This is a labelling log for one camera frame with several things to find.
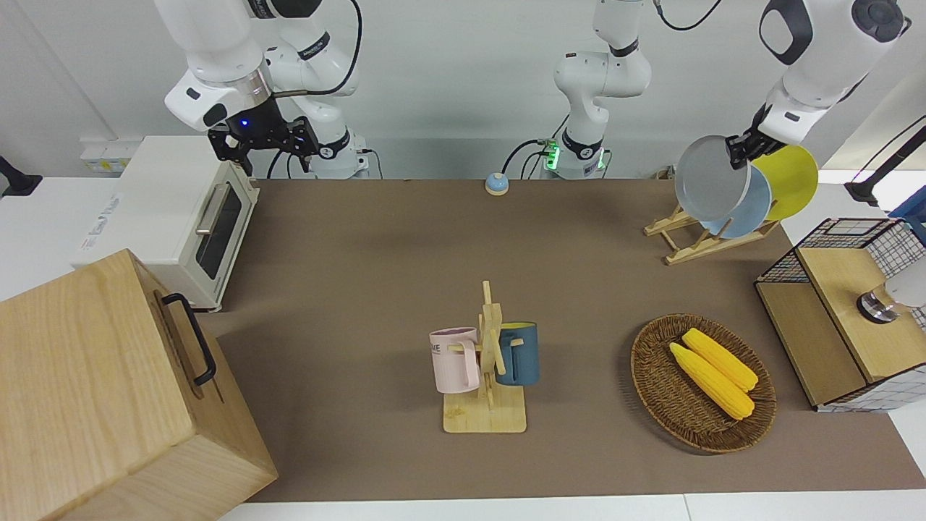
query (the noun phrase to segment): wicker basket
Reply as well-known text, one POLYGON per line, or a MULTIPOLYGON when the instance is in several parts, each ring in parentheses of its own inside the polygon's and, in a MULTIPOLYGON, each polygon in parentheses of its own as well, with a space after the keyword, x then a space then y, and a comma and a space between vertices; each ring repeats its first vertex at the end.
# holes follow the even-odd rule
POLYGON ((633 341, 633 385, 653 418, 682 442, 711 453, 741 451, 756 445, 771 429, 778 410, 775 388, 756 353, 724 326, 692 314, 673 314, 647 324, 633 341), (696 327, 717 340, 758 375, 749 391, 753 413, 733 420, 688 377, 669 351, 670 342, 696 327))

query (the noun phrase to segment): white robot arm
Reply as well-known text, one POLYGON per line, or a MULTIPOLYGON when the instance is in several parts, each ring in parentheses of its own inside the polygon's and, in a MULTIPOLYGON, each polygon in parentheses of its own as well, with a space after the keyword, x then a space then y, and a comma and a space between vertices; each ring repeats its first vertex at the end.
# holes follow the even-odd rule
POLYGON ((762 43, 788 66, 752 126, 727 138, 731 166, 801 143, 909 26, 897 0, 770 0, 762 43))
POLYGON ((363 140, 344 124, 340 109, 299 97, 296 105, 305 116, 287 122, 277 105, 278 97, 288 95, 353 94, 360 28, 352 60, 311 18, 321 0, 155 4, 189 66, 165 104, 187 125, 208 130, 219 159, 233 160, 250 174, 248 151, 271 148, 299 157, 303 172, 315 156, 311 166, 320 177, 346 178, 366 168, 357 157, 363 140), (282 42, 265 53, 251 35, 251 18, 281 18, 282 42))
POLYGON ((598 167, 609 114, 599 96, 634 97, 649 86, 653 71, 637 35, 644 0, 598 0, 594 32, 609 53, 568 53, 557 65, 557 87, 569 99, 569 123, 557 136, 550 170, 565 179, 584 179, 598 167))

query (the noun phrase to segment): black stand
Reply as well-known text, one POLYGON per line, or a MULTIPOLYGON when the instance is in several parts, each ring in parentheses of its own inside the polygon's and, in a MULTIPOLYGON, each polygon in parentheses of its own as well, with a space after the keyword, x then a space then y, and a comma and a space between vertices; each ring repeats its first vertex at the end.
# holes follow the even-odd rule
POLYGON ((924 141, 926 141, 926 127, 921 128, 919 132, 913 134, 913 137, 908 139, 907 142, 888 158, 883 165, 878 167, 878 170, 874 171, 871 177, 861 183, 846 183, 845 189, 849 191, 849 195, 852 196, 854 200, 868 203, 871 206, 878 206, 878 199, 871 193, 871 191, 874 190, 874 185, 880 182, 881 179, 884 179, 884 176, 888 173, 891 173, 891 171, 900 166, 900 163, 904 162, 904 159, 915 152, 924 141))
POLYGON ((9 161, 0 156, 0 173, 9 181, 3 197, 6 196, 27 196, 35 190, 35 187, 42 181, 41 175, 28 175, 20 172, 9 161))

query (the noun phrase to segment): brown tabletop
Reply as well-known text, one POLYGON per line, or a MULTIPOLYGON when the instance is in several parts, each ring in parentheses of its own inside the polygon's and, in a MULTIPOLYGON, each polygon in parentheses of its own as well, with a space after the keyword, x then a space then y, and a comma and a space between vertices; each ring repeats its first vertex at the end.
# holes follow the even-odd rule
POLYGON ((811 411, 752 286, 789 248, 780 230, 667 267, 641 232, 674 207, 667 182, 261 186, 225 310, 202 317, 280 470, 252 501, 926 485, 887 415, 811 411), (476 325, 483 279, 507 320, 539 324, 524 434, 441 429, 428 333, 476 325), (766 364, 779 411, 756 447, 694 454, 643 409, 630 347, 675 312, 727 325, 766 364))

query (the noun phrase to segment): oven door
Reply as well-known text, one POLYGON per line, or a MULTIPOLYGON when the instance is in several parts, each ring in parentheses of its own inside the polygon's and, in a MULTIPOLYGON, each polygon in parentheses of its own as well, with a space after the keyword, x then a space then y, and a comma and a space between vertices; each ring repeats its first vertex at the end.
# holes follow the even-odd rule
POLYGON ((206 291, 207 301, 194 302, 197 308, 217 308, 232 271, 244 229, 254 208, 244 183, 231 167, 222 169, 206 209, 194 233, 194 254, 187 270, 196 284, 206 291))

